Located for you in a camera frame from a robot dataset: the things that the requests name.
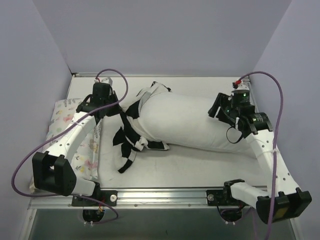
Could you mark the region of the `white pillow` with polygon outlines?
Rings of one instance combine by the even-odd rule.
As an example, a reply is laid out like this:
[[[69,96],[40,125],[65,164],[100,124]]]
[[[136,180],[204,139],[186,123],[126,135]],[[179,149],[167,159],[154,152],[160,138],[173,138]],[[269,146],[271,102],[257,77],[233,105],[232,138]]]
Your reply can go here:
[[[200,150],[255,157],[241,132],[209,117],[213,99],[164,92],[142,107],[138,123],[153,140]]]

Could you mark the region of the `black white checkered pillowcase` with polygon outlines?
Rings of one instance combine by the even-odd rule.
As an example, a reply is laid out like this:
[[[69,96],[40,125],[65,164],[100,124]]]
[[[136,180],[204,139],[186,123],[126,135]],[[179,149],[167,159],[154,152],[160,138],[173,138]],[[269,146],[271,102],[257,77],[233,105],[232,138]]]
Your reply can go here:
[[[120,106],[119,116],[122,125],[112,139],[112,145],[117,147],[115,165],[118,173],[127,171],[143,149],[167,151],[170,147],[163,141],[152,139],[146,130],[138,123],[143,105],[152,97],[172,90],[164,84],[154,81],[150,87],[141,89],[135,97],[130,98]]]

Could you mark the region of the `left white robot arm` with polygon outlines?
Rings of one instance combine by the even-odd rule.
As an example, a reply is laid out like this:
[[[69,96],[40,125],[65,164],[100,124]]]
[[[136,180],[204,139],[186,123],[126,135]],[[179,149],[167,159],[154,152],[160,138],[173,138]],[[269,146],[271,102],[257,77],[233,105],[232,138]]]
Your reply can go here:
[[[75,173],[72,159],[86,136],[105,118],[120,112],[119,100],[112,80],[93,84],[92,94],[81,102],[62,137],[44,152],[32,157],[35,188],[56,195],[82,195],[90,206],[101,201],[93,180]]]

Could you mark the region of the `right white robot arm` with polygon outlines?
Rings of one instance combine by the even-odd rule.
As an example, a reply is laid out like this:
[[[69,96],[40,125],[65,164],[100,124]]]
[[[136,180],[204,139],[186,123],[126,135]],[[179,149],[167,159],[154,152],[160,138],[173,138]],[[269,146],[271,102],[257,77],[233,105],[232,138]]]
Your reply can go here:
[[[277,132],[265,113],[255,112],[250,91],[218,93],[208,115],[240,131],[240,139],[249,144],[267,179],[267,191],[242,179],[226,181],[222,200],[228,205],[238,201],[254,208],[265,224],[299,217],[312,196],[301,190],[291,176],[276,144]]]

